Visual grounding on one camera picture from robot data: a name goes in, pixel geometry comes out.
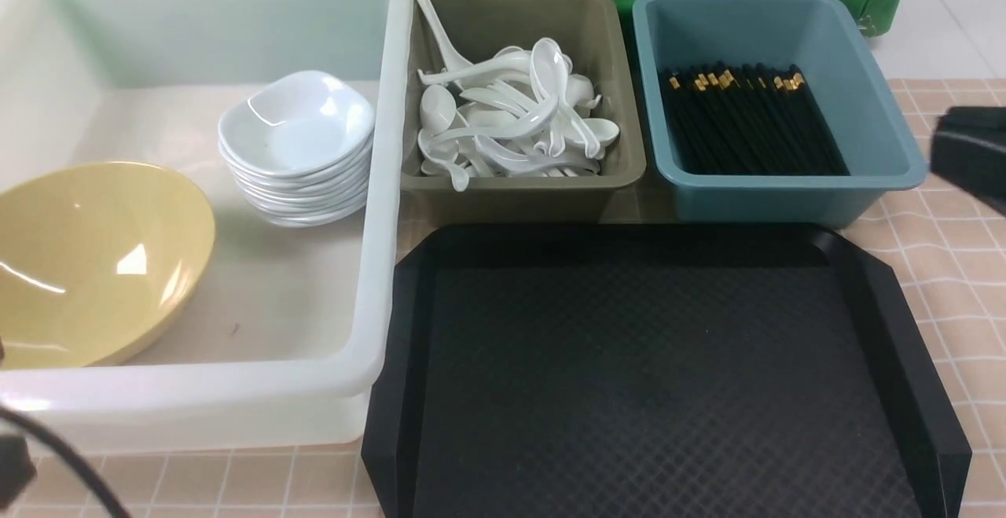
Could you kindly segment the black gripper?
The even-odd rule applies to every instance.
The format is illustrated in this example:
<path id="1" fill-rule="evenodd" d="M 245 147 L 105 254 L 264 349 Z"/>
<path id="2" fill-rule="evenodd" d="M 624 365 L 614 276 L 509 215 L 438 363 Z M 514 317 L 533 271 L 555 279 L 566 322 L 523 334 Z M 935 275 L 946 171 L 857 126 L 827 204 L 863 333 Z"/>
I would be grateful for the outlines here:
<path id="1" fill-rule="evenodd" d="M 952 106 L 931 136 L 930 170 L 1005 215 L 1005 108 Z"/>

